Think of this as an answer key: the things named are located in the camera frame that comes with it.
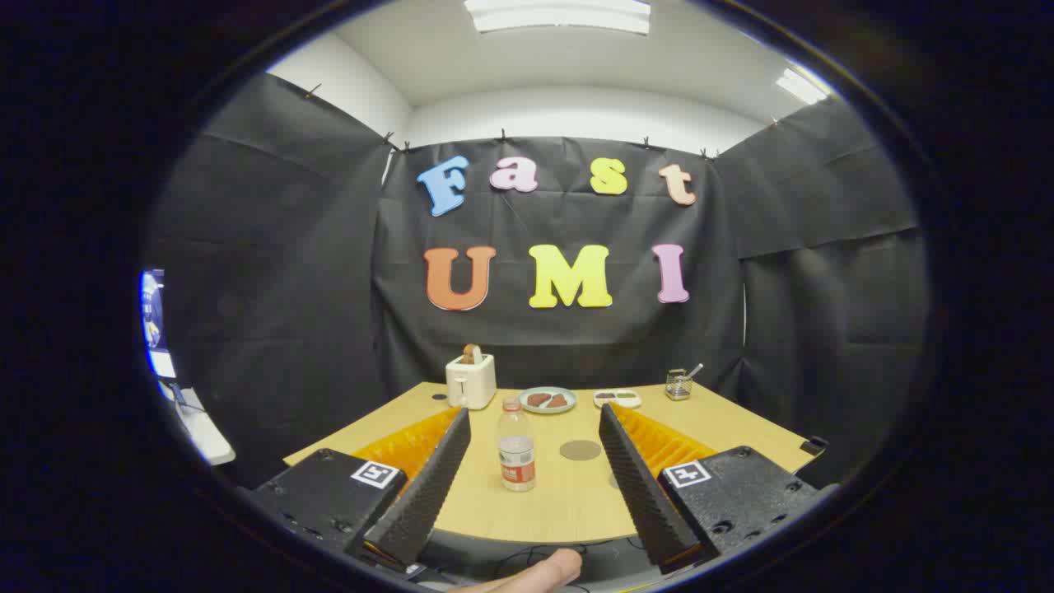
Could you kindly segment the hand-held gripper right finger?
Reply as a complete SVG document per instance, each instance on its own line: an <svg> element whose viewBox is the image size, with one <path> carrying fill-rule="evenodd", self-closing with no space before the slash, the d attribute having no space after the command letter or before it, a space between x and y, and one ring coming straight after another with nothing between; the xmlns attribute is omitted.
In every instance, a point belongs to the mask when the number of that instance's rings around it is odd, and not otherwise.
<svg viewBox="0 0 1054 593"><path fill-rule="evenodd" d="M599 439L637 539L664 574L763 543L833 495L760 448L715 450L621 406L602 406Z"/></svg>

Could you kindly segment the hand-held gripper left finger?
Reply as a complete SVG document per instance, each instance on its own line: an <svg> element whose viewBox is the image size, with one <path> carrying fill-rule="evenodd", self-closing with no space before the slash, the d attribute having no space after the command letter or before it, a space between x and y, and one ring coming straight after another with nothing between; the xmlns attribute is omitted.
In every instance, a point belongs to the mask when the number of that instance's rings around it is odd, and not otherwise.
<svg viewBox="0 0 1054 593"><path fill-rule="evenodd" d="M395 571L417 561L471 442L451 408L352 455L320 447L247 498L308 543Z"/></svg>

